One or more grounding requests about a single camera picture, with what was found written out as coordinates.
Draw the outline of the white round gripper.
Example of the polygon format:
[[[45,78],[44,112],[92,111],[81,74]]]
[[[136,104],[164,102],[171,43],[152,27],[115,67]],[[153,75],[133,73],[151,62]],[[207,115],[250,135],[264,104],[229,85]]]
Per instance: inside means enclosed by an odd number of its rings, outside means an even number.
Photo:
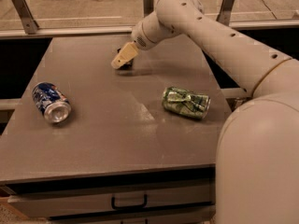
[[[114,69],[119,69],[138,55],[138,49],[152,49],[163,40],[178,35],[179,32],[169,29],[160,23],[156,12],[153,11],[133,28],[131,33],[133,42],[124,44],[121,51],[111,62],[111,66]]]

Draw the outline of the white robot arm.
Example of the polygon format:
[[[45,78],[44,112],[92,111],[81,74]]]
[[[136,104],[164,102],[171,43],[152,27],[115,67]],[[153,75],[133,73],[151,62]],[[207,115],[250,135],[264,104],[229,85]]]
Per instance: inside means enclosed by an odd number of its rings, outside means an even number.
[[[299,224],[299,61],[206,17],[197,0],[157,0],[111,64],[180,34],[247,100],[221,129],[216,223]]]

